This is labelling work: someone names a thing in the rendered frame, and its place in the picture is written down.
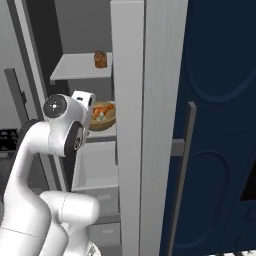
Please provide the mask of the white fridge door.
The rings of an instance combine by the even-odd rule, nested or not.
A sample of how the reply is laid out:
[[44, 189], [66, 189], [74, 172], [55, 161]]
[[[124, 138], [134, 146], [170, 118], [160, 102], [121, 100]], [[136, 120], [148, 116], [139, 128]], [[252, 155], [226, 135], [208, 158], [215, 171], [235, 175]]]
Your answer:
[[111, 0], [123, 256], [159, 256], [188, 0]]

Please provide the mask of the wooden bowl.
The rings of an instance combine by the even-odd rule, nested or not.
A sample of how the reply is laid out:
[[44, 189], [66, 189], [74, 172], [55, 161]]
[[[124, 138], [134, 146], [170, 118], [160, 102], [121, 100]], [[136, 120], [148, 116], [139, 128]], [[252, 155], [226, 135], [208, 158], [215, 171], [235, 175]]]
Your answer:
[[116, 122], [116, 109], [115, 109], [115, 104], [112, 102], [108, 102], [108, 101], [98, 101], [94, 104], [94, 107], [103, 107], [103, 106], [107, 106], [108, 104], [113, 104], [114, 108], [109, 110], [106, 114], [105, 114], [105, 118], [104, 120], [99, 120], [98, 118], [94, 119], [93, 118], [93, 112], [92, 112], [92, 117], [91, 117], [91, 121], [90, 121], [90, 127], [89, 129], [91, 131], [103, 131], [108, 129], [109, 127], [111, 127], [115, 122]]

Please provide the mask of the grey fridge shelf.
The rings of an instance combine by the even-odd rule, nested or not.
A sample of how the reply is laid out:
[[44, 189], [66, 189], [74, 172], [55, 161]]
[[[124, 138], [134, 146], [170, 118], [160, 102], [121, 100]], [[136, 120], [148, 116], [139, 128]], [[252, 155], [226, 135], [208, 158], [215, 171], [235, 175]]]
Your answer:
[[95, 142], [109, 142], [116, 140], [116, 125], [113, 124], [106, 130], [103, 131], [90, 131], [86, 137], [87, 143]]
[[112, 53], [107, 53], [107, 67], [96, 68], [93, 53], [63, 54], [57, 63], [50, 81], [109, 78], [112, 71]]

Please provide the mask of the orange chicken drumstick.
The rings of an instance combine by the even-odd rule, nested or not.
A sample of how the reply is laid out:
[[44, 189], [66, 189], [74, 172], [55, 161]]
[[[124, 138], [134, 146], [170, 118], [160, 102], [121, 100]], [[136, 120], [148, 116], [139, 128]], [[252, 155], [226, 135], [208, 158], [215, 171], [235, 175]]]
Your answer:
[[114, 108], [113, 104], [108, 104], [107, 106], [103, 106], [103, 107], [95, 107], [93, 109], [93, 118], [96, 119], [99, 117], [100, 112], [103, 112], [104, 114], [106, 114], [109, 110], [113, 108]]

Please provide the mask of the white fridge crisper drawer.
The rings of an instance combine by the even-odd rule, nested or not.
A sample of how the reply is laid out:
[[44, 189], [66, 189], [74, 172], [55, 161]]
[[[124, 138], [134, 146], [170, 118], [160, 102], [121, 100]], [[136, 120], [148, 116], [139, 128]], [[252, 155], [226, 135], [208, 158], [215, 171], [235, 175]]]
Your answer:
[[115, 142], [88, 143], [76, 156], [73, 191], [118, 186]]

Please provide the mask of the grey fridge drawer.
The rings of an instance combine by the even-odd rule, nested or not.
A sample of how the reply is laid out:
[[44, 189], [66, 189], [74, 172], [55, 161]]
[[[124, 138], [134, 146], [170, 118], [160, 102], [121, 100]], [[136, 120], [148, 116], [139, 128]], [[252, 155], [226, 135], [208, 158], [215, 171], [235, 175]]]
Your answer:
[[84, 193], [98, 199], [101, 216], [119, 212], [119, 189], [117, 187], [86, 189]]
[[120, 224], [107, 223], [92, 225], [89, 228], [90, 239], [99, 247], [120, 244]]

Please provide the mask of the brown bread loaf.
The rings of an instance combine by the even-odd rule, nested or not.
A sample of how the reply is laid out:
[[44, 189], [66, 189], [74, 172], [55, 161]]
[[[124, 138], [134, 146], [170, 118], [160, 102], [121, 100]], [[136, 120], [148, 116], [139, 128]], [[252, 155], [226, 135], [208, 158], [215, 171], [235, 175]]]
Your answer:
[[94, 53], [94, 64], [96, 68], [106, 68], [107, 67], [107, 54], [103, 51], [96, 51]]

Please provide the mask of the navy cupboard door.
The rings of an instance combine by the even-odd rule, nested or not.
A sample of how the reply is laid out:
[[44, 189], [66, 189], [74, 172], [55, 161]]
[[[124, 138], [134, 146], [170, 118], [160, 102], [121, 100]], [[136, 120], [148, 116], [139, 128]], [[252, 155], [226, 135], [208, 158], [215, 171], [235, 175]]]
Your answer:
[[173, 136], [197, 107], [173, 256], [256, 250], [256, 0], [189, 0]]

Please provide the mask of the dark grey upright bar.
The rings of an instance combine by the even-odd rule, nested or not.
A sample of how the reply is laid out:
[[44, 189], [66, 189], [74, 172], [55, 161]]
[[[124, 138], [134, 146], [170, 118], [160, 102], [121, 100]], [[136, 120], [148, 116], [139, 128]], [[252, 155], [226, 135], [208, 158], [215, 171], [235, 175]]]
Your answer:
[[26, 110], [26, 97], [21, 91], [18, 78], [14, 68], [6, 68], [4, 70], [7, 83], [9, 85], [11, 95], [15, 104], [15, 108], [21, 124], [26, 123], [29, 120], [29, 116]]

